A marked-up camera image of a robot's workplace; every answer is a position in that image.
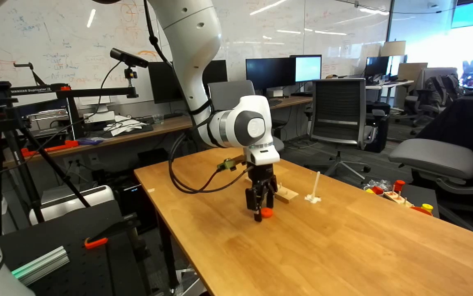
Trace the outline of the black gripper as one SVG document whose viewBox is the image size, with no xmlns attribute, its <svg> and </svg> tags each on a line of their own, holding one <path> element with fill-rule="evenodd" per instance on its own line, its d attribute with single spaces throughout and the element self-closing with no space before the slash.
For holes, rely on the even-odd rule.
<svg viewBox="0 0 473 296">
<path fill-rule="evenodd" d="M 251 185 L 246 192 L 246 206 L 253 211 L 255 221 L 261 221 L 261 206 L 256 197 L 266 197 L 266 206 L 274 206 L 276 175 L 271 164 L 251 165 L 248 170 Z"/>
</svg>

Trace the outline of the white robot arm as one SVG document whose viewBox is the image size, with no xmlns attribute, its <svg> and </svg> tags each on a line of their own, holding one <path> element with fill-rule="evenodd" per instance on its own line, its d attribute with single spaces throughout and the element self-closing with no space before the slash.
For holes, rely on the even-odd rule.
<svg viewBox="0 0 473 296">
<path fill-rule="evenodd" d="M 274 146 L 271 104 L 265 95 L 242 95 L 232 108 L 217 108 L 207 91 L 207 68 L 222 47 L 222 22 L 212 0 L 148 0 L 166 34 L 189 114 L 199 137 L 209 146 L 243 149 L 251 185 L 245 190 L 255 220 L 274 206 L 278 190 L 273 164 L 281 159 Z"/>
</svg>

